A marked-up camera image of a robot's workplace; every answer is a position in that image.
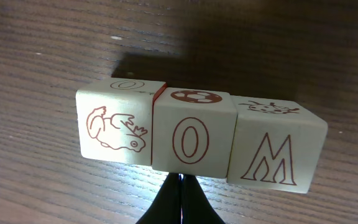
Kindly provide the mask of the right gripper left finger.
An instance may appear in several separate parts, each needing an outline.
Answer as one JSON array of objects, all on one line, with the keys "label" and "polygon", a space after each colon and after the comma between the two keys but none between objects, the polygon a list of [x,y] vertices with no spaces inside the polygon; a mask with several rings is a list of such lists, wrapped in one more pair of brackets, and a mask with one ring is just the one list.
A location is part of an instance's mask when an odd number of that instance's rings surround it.
[{"label": "right gripper left finger", "polygon": [[181,177],[169,173],[149,209],[136,224],[181,223]]}]

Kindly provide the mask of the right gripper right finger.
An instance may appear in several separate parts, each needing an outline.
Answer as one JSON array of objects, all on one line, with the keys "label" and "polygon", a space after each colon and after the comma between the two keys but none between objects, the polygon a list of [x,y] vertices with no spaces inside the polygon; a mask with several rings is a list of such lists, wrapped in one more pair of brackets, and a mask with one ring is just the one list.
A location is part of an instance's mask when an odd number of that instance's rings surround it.
[{"label": "right gripper right finger", "polygon": [[182,224],[224,224],[193,175],[184,174],[181,187]]}]

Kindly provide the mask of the white block soccer ball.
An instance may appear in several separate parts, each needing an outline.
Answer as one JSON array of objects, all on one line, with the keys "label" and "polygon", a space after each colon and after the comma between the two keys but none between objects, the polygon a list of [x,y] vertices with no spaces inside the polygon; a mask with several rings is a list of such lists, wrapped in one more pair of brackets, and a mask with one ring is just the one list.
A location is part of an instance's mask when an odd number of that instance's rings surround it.
[{"label": "white block soccer ball", "polygon": [[152,168],[225,178],[236,121],[227,92],[167,88],[154,103]]}]

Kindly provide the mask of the white block letter M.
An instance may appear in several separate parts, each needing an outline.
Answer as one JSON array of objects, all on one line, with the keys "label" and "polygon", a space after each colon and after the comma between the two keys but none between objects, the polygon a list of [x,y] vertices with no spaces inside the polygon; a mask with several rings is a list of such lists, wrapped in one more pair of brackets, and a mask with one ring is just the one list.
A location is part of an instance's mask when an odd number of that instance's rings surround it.
[{"label": "white block letter M", "polygon": [[328,124],[298,103],[233,96],[238,116],[229,184],[305,194]]}]

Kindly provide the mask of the white block green Z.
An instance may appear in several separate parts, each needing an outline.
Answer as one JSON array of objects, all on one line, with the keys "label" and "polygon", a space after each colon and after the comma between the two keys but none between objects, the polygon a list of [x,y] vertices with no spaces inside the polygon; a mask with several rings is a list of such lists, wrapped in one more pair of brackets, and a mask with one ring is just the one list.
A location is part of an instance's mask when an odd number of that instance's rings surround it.
[{"label": "white block green Z", "polygon": [[160,81],[106,78],[76,92],[81,155],[88,159],[150,166],[154,101]]}]

